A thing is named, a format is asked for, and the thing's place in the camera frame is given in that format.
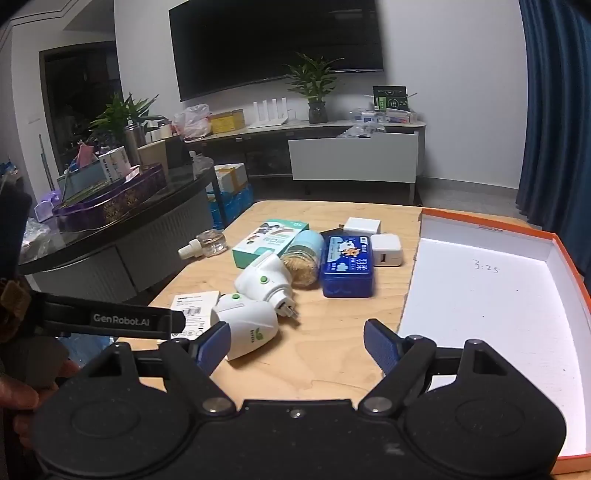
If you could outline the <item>person's left hand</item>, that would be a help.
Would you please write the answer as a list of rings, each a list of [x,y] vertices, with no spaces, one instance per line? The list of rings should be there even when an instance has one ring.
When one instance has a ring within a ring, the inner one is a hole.
[[[48,388],[35,390],[6,373],[1,374],[1,407],[15,411],[13,428],[24,447],[31,448],[30,425],[34,413],[58,389],[53,383]]]

